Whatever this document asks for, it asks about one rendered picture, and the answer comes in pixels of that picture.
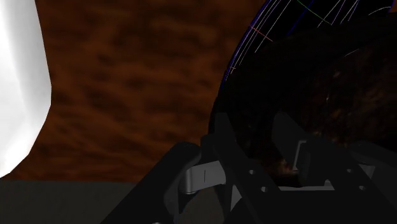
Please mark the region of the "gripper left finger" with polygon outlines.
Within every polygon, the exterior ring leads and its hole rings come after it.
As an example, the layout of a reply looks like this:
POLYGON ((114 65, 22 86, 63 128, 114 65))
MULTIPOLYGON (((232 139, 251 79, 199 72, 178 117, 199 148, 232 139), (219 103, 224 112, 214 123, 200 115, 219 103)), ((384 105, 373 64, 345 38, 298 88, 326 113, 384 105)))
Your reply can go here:
POLYGON ((203 153, 213 153, 221 163, 226 183, 237 187, 250 215, 249 224, 265 224, 262 199, 267 191, 278 192, 279 188, 261 165, 240 149, 225 113, 216 115, 214 133, 204 136, 200 146, 175 144, 101 224, 177 224, 179 182, 203 153))

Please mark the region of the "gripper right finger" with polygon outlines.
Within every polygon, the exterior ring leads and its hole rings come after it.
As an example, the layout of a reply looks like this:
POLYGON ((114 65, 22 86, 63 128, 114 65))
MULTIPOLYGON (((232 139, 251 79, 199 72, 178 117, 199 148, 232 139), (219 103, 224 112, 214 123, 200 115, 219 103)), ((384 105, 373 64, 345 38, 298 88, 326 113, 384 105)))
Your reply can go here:
POLYGON ((360 205, 397 213, 397 153, 377 144, 357 141, 343 148, 323 137, 306 133, 280 112, 272 125, 272 141, 284 159, 298 171, 303 186, 323 186, 349 196, 360 205))

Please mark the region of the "black plate with thin lines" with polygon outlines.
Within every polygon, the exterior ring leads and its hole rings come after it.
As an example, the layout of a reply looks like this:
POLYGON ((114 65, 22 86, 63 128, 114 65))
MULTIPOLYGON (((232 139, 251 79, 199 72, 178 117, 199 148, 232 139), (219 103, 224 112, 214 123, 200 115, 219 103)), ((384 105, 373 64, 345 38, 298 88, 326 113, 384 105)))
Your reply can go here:
POLYGON ((397 0, 268 0, 239 43, 213 113, 279 186, 298 173, 271 138, 276 113, 339 146, 397 151, 397 0))

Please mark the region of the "white rounded object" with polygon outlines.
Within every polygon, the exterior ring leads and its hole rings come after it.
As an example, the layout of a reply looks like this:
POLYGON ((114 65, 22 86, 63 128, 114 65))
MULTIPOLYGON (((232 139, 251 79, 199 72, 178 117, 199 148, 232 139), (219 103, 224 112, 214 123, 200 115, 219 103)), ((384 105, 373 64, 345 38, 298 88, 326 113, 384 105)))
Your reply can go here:
POLYGON ((0 178, 29 154, 51 99, 35 0, 0 0, 0 178))

